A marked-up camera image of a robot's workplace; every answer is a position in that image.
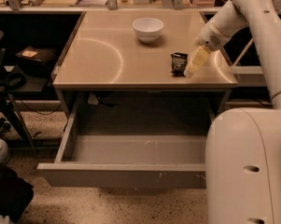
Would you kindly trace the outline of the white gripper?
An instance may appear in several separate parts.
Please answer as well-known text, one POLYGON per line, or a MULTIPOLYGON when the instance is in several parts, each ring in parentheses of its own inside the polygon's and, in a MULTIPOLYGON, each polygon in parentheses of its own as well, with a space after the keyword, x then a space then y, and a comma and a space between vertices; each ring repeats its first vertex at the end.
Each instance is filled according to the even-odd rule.
POLYGON ((214 19, 209 20, 196 37, 197 47, 184 70, 185 77, 192 77, 210 58, 211 51, 221 49, 231 39, 229 30, 226 30, 214 19))

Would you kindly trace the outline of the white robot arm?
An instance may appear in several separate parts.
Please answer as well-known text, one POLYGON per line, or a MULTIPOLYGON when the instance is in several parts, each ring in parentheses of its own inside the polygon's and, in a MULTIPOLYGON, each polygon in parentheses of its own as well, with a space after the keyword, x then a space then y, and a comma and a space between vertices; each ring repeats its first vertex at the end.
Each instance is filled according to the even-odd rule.
POLYGON ((281 0, 230 0, 198 34, 185 70, 249 28, 272 108, 218 115, 206 138, 208 224, 281 224, 281 0))

